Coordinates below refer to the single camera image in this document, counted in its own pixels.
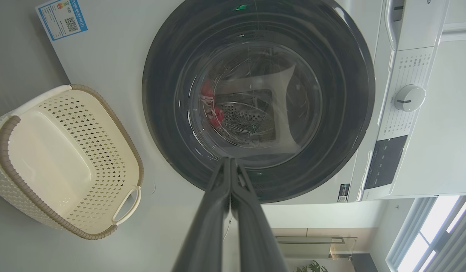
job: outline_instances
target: window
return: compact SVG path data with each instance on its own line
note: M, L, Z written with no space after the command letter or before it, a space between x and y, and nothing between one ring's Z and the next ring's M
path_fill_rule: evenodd
M397 272L423 272L466 211L466 196L420 198L388 261Z

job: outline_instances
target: window frame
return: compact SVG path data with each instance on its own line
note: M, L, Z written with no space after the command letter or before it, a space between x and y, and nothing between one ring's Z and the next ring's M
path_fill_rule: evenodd
M449 215L447 216L447 218L441 225L440 230L437 231L437 234L431 243L429 243L425 239L424 235L421 234L421 227L423 226L424 221L430 214L431 209L433 208L433 205L435 204L436 200L437 200L437 197L417 198L414 201L411 207L412 212L409 213L406 221L404 221L403 227L401 228L401 231L399 232L399 235L397 236L396 241L388 254L388 257L386 258L386 261L388 262L388 266L390 267L392 271L395 271L395 272L398 271L400 263L404 259L404 256L409 250L409 247L411 246L411 244L413 243L414 239L416 238L418 234L420 234L422 238L424 239L424 241L428 244L428 249L426 249L423 256L418 261L418 264L414 268L413 272L419 272L419 270L424 265L426 260L428 260L429 255L431 255L433 251L435 251L436 255L438 255L438 253L445 246L446 241L448 241L450 236L456 230L459 222L461 221L461 218L463 218L464 215L462 215L460 217L460 220L458 220L458 222L455 224L454 228L452 229L452 232L451 233L447 232L447 228L449 227L449 225L455 219L458 212L461 210L461 208L465 204L466 196L459 196L454 207L452 208Z

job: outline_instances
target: control panel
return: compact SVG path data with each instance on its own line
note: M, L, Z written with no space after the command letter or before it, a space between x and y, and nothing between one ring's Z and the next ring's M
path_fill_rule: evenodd
M409 131L411 131L411 125L416 113L415 110L421 105L417 105L418 107L415 110L406 111L402 110L403 108L400 104L408 106L407 103L422 103L424 97L421 101L414 101L413 99L403 100L405 98L397 97L397 95L406 86L414 85L416 88L413 88L415 90L411 90L410 94L416 95L416 98L419 98L419 93L421 92L418 90L422 89L427 80L426 75L432 53L432 47L397 51L378 140L408 135Z
M428 78L432 53L432 47L396 52L378 140L364 189L393 182L407 135L414 125L416 111L426 98L423 86Z

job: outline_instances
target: qr code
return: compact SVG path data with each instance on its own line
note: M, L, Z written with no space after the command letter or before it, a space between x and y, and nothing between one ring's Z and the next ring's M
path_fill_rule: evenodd
M79 28L77 27L77 22L75 21L74 17L65 19L65 23L67 24L68 31L74 32L74 31L79 30Z

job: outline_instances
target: gray floor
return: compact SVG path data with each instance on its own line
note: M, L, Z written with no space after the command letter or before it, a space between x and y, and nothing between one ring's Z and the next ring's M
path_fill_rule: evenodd
M34 10L46 0L0 0L0 116L68 78Z
M143 198L110 237L87 241L40 224L0 197L0 272L168 272L196 208Z

